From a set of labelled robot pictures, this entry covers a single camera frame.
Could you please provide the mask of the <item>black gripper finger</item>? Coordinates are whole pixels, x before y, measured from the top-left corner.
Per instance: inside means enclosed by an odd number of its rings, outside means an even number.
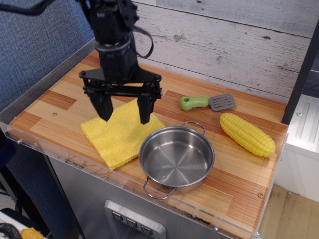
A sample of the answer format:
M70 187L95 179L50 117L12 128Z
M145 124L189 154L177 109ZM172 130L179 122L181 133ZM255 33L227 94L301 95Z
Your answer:
M142 124L147 124L150 121L150 115L154 110L154 103L155 100L152 94L143 93L138 96L138 107Z
M89 93L89 99L94 106L98 116L104 121L108 121L113 113L111 94Z

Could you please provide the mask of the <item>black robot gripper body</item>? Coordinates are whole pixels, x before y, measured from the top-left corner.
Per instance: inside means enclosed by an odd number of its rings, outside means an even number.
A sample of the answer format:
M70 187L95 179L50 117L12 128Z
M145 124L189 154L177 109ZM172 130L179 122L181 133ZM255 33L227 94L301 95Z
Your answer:
M161 76L139 67L132 47L97 46L100 68L79 73L84 93L90 98L110 96L141 97L152 100L162 97Z

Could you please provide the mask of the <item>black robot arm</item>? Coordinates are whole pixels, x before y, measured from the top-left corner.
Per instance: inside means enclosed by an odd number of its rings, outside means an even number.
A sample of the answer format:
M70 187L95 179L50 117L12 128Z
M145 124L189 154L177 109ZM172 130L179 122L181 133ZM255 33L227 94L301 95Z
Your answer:
M150 121L154 103L162 96L161 76L138 65L134 32L137 6L130 0L82 0L81 8L93 30L100 68L82 71L83 90L98 116L108 121L113 113L112 96L136 97L140 121Z

